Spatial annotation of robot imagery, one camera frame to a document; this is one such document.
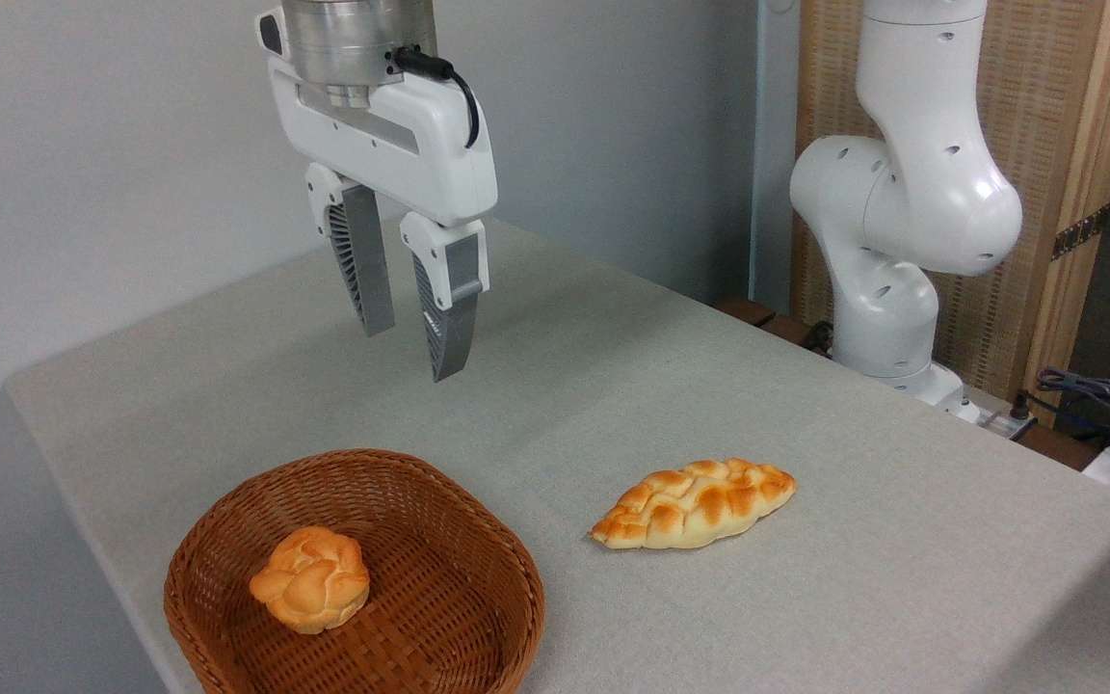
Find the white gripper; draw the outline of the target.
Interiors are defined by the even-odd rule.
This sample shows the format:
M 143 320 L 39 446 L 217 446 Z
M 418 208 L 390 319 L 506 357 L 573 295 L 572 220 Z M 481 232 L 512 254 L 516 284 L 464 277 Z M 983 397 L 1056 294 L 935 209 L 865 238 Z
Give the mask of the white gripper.
M 481 107 L 445 66 L 418 69 L 437 56 L 435 14 L 270 10 L 256 34 L 283 131 L 316 162 L 305 172 L 307 200 L 362 328 L 375 335 L 395 326 L 379 192 L 415 211 L 400 230 L 433 381 L 458 373 L 490 290 L 485 227 L 475 219 L 498 190 Z

